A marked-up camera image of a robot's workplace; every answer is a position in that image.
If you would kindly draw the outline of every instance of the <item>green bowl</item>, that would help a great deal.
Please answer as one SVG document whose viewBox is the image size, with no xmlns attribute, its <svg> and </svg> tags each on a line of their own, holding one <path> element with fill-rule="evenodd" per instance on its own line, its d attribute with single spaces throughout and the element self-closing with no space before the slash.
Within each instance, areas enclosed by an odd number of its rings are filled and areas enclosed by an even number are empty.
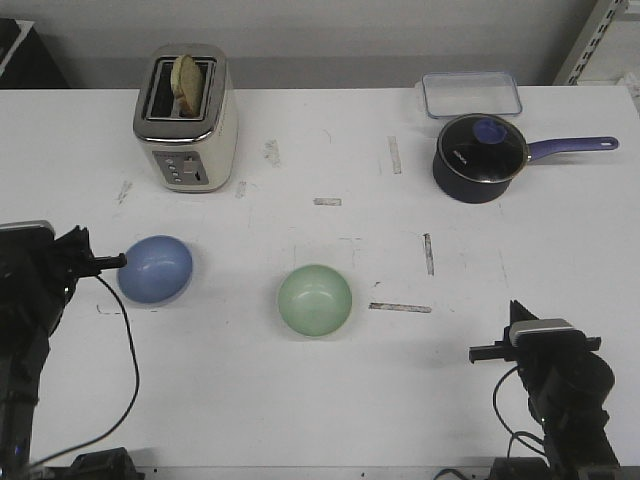
<svg viewBox="0 0 640 480">
<path fill-rule="evenodd" d="M 334 269 L 307 265 L 294 270 L 278 292 L 282 319 L 296 332 L 320 337 L 337 330 L 351 312 L 351 289 Z"/>
</svg>

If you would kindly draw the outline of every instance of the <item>saucepan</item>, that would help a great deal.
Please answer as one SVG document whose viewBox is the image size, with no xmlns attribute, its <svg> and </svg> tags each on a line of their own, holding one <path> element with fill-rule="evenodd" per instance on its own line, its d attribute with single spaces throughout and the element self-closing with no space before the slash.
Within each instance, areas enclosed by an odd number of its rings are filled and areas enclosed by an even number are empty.
<svg viewBox="0 0 640 480">
<path fill-rule="evenodd" d="M 504 193 L 530 162 L 559 152 L 615 150 L 614 137 L 556 138 L 527 144 L 511 123 L 472 113 L 450 121 L 438 136 L 433 176 L 451 197 L 484 203 Z"/>
</svg>

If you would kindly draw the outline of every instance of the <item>toaster slot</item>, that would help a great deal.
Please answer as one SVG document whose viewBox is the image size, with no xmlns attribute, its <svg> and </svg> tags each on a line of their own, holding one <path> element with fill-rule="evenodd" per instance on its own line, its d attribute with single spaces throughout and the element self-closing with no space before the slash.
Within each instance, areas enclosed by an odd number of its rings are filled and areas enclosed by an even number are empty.
<svg viewBox="0 0 640 480">
<path fill-rule="evenodd" d="M 213 81 L 216 62 L 211 58 L 194 58 L 204 78 L 202 102 L 199 115 L 184 117 L 180 114 L 180 106 L 171 91 L 171 69 L 176 57 L 161 58 L 156 62 L 152 76 L 152 88 L 145 109 L 145 120 L 151 121 L 200 121 L 206 115 L 210 85 Z"/>
</svg>

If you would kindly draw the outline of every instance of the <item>toaster control panel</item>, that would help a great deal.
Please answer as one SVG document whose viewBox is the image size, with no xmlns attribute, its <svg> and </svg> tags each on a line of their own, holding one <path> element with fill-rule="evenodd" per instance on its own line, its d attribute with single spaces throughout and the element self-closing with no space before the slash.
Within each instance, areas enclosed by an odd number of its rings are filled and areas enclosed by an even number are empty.
<svg viewBox="0 0 640 480">
<path fill-rule="evenodd" d="M 196 151 L 154 151 L 153 158 L 155 158 L 169 185 L 177 187 L 180 185 L 207 185 L 209 183 L 200 154 Z"/>
</svg>

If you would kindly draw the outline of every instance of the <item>blue bowl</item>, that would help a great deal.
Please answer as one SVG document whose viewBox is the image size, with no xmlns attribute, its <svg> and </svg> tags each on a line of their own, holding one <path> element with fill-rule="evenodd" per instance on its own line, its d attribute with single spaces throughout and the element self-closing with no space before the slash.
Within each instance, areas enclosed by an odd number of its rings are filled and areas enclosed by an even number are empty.
<svg viewBox="0 0 640 480">
<path fill-rule="evenodd" d="M 193 259 L 184 243 L 157 235 L 140 240 L 126 253 L 127 265 L 118 270 L 122 293 L 139 303 L 160 303 L 186 288 Z"/>
</svg>

